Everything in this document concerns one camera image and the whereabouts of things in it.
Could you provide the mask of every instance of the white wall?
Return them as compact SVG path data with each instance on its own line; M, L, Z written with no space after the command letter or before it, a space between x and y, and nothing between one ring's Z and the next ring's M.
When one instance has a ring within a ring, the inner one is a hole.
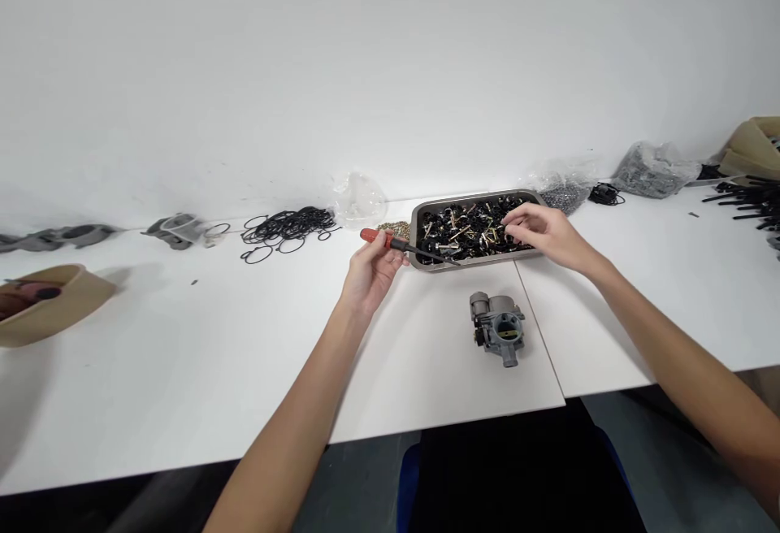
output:
M0 0L0 232L513 184L780 111L780 0Z

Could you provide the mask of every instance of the white table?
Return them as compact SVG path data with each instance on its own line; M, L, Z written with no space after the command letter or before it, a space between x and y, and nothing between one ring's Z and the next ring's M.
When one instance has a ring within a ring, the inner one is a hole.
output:
M733 371L780 364L780 262L734 206L703 204L712 188L622 206L586 202L572 223L694 340ZM688 214L693 212L699 218ZM596 289L546 259L517 261L566 397L653 378Z
M418 202L391 204L387 220L408 219ZM235 234L176 252L130 231L78 251L0 255L4 277L81 262L120 286L59 335L0 349L0 494L242 456L309 356L361 243L348 231L311 236L248 266ZM474 344L469 296L480 290L510 295L526 314L518 367ZM513 263L405 268L331 441L563 404Z

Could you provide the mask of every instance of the plastic bag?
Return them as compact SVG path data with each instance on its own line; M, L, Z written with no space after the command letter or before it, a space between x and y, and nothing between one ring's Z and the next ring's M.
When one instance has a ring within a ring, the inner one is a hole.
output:
M334 216L344 228L374 228L387 212L382 190L370 177L358 171L351 171L337 179L333 192Z
M598 181L598 158L558 158L543 162L521 177L518 187L535 190L548 206L569 216L587 200Z
M665 198L679 192L701 172L701 163L682 159L671 143L634 143L617 167L612 184L637 196Z

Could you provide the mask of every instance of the gray carburetor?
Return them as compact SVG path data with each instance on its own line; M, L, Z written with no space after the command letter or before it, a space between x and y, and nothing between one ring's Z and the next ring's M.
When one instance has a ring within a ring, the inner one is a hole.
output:
M508 296L488 297L485 292L474 293L469 299L471 320L474 322L474 342L486 352L504 359L504 367L518 365L517 349L522 348L522 320L526 317L514 299Z

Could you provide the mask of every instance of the black pants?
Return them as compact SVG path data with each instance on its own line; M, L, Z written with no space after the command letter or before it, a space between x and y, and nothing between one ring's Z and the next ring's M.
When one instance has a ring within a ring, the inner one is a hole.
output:
M642 531L579 399L425 430L409 531Z

